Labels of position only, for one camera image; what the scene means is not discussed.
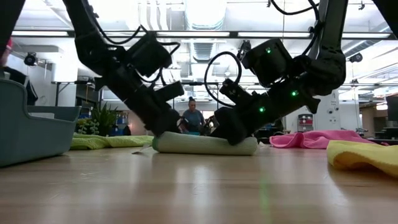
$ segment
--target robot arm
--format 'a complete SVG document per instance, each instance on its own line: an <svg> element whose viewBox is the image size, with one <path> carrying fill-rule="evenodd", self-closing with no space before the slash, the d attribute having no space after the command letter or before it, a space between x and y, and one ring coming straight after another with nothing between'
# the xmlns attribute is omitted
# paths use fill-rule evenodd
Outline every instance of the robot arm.
<svg viewBox="0 0 398 224"><path fill-rule="evenodd" d="M149 77L172 63L170 54L156 37L147 32L127 51L124 47L108 45L96 26L87 0L63 2L75 29L80 62L101 75L96 80L96 87L106 85L156 136L165 131L179 132L177 121L180 115L167 101L184 94L181 83L154 91L153 86L146 87L139 76Z"/></svg>
<svg viewBox="0 0 398 224"><path fill-rule="evenodd" d="M395 35L398 33L396 10L391 0L373 0ZM102 82L145 123L146 129L160 135L179 132L180 116L167 100L183 94L179 82L154 91L141 82L138 73L149 76L170 65L169 53L148 33L125 51L105 44L89 10L87 0L63 0L76 32L76 49L80 61L103 77ZM25 0L4 0L0 8L2 29L0 55L11 36ZM220 92L236 106L215 111L219 123L211 134L237 144L265 124L285 116L301 106L316 113L319 100L345 80L345 57L341 52L341 35L348 0L321 0L314 45L307 55L292 58L281 41L272 39L245 49L239 58L260 83L269 88L266 94L249 94L236 82L226 80Z"/></svg>
<svg viewBox="0 0 398 224"><path fill-rule="evenodd" d="M316 113L319 99L329 95L346 78L346 59L341 36L348 0L321 0L308 55L292 58L280 39L271 39L247 51L241 60L255 74L266 93L252 94L237 82L225 80L220 92L235 103L220 108L215 116L220 126L211 134L237 144L259 128L306 106Z"/></svg>

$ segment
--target yellow-green towel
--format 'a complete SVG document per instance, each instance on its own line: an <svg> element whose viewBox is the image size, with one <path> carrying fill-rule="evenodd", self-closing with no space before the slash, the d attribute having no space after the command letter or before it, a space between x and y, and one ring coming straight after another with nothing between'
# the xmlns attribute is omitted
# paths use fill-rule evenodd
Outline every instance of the yellow-green towel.
<svg viewBox="0 0 398 224"><path fill-rule="evenodd" d="M326 151L328 162L337 169L360 169L372 165L398 177L398 146L330 141Z"/></svg>
<svg viewBox="0 0 398 224"><path fill-rule="evenodd" d="M139 147L151 145L152 136L102 137L87 134L73 135L70 149L104 149L110 147Z"/></svg>

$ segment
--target green plant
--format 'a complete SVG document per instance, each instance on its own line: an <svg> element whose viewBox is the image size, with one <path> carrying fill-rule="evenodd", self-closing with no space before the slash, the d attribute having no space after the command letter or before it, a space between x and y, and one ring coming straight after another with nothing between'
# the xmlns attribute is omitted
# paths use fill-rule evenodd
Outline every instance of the green plant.
<svg viewBox="0 0 398 224"><path fill-rule="evenodd" d="M79 119L78 121L78 130L79 134L99 134L98 126L100 125L95 119L92 120L90 118Z"/></svg>
<svg viewBox="0 0 398 224"><path fill-rule="evenodd" d="M111 110L111 107L107 107L105 105L100 108L97 106L91 113L92 120L98 123L97 132L100 136L106 136L112 129L112 126L116 124L116 120L118 119L118 112L116 111L117 108Z"/></svg>

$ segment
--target desk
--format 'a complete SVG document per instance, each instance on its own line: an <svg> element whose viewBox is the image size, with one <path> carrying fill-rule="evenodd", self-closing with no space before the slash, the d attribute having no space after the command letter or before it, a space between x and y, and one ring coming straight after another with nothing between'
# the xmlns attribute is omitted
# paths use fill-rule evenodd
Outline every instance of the desk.
<svg viewBox="0 0 398 224"><path fill-rule="evenodd" d="M398 180L326 151L256 156L71 151L0 170L0 223L398 223Z"/></svg>

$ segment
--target person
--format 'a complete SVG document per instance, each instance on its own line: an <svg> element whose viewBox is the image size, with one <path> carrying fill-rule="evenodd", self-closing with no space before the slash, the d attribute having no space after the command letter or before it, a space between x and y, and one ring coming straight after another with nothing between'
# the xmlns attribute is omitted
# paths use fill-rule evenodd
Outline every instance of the person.
<svg viewBox="0 0 398 224"><path fill-rule="evenodd" d="M182 115L187 120L185 129L191 133L199 133L205 124L205 118L203 114L196 109L197 103L192 96L189 98L188 106L189 109Z"/></svg>
<svg viewBox="0 0 398 224"><path fill-rule="evenodd" d="M0 59L0 66L2 66L4 70L4 75L1 74L0 79L12 80L24 85L27 91L27 105L34 106L39 98L37 97L33 85L29 81L29 77L7 66L8 56L10 56L11 51L12 51L12 39L8 41L6 50L4 51Z"/></svg>

